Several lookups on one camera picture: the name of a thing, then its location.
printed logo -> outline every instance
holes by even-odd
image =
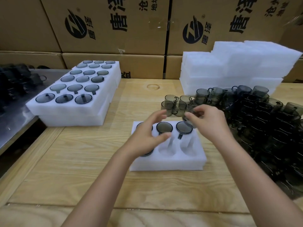
[[[68,17],[65,18],[65,27],[67,31],[75,38],[84,38],[87,34],[85,22],[77,15],[69,11]]]
[[[198,42],[203,35],[203,25],[197,21],[197,18],[193,16],[193,21],[190,22],[183,29],[183,39],[186,43],[194,44]]]

forearm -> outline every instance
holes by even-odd
[[[120,148],[63,223],[63,227],[106,227],[132,159]]]
[[[303,226],[303,213],[232,138],[215,146],[259,227]]]

wooden table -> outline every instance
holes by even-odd
[[[0,226],[60,226],[133,121],[158,110],[167,94],[183,95],[179,80],[122,79],[103,126],[47,128],[0,180]],[[281,84],[272,97],[303,104],[302,95],[303,84]],[[255,226],[221,155],[200,138],[203,171],[128,172],[110,226]]]

cardboard box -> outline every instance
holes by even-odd
[[[302,0],[173,0],[168,55],[212,50],[215,41],[279,42]]]
[[[40,0],[0,0],[0,50],[60,52]]]
[[[164,55],[169,0],[41,0],[63,52]]]
[[[283,83],[303,83],[303,58],[299,59],[292,70],[284,77]]]
[[[280,44],[303,52],[303,3],[295,16],[297,20],[286,25],[286,30],[281,38]]]
[[[178,80],[181,73],[182,56],[166,56],[165,79]]]
[[[162,79],[164,56],[100,53],[63,53],[67,68],[84,60],[119,61],[122,78]]]
[[[66,69],[62,53],[0,51],[0,65],[26,64],[29,68],[46,66],[52,69]]]

hand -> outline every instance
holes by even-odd
[[[166,117],[166,110],[156,111],[151,114],[137,127],[123,147],[126,148],[134,158],[151,152],[156,146],[172,135],[170,132],[167,132],[156,137],[152,136],[153,124],[161,122],[163,119],[166,119]]]
[[[209,141],[215,144],[222,139],[233,138],[223,111],[206,104],[195,107],[194,111],[197,114],[203,115],[203,118],[198,118],[190,112],[186,112],[185,116]]]

